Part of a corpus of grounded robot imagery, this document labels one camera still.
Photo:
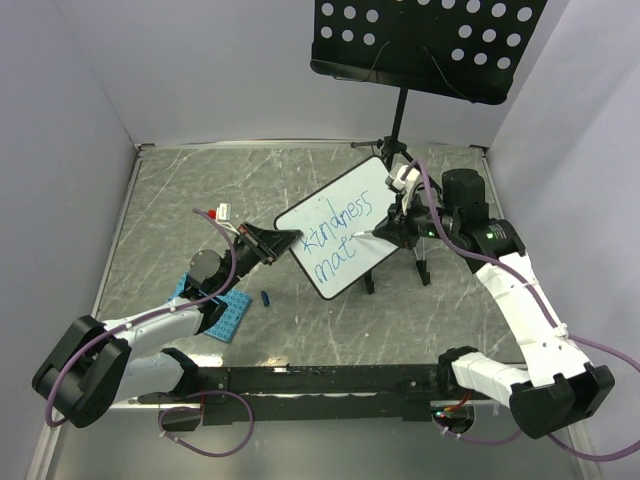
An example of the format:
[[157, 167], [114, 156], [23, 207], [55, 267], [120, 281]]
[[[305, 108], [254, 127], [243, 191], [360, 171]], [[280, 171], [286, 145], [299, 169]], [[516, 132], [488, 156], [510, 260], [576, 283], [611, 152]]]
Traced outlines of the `white board with black frame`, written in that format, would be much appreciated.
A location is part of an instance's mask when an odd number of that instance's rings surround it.
[[277, 230], [302, 232], [291, 252], [322, 299], [336, 298], [398, 250], [375, 237], [351, 238], [386, 218], [395, 202], [385, 184], [387, 176], [382, 159], [370, 156], [273, 221]]

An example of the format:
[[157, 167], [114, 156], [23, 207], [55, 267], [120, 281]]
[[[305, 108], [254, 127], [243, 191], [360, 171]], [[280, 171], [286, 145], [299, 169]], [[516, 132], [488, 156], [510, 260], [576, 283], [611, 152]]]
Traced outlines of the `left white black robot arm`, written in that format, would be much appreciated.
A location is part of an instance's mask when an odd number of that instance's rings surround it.
[[214, 226], [227, 250], [198, 251], [171, 300], [122, 319], [100, 322], [85, 315], [72, 322], [31, 381], [46, 401], [48, 426], [59, 424], [54, 411], [84, 428], [125, 399], [155, 392], [177, 402], [194, 396], [198, 367], [169, 342], [216, 325], [227, 309], [222, 295], [258, 264], [273, 264], [303, 235], [297, 229], [269, 230], [248, 222], [231, 230]]

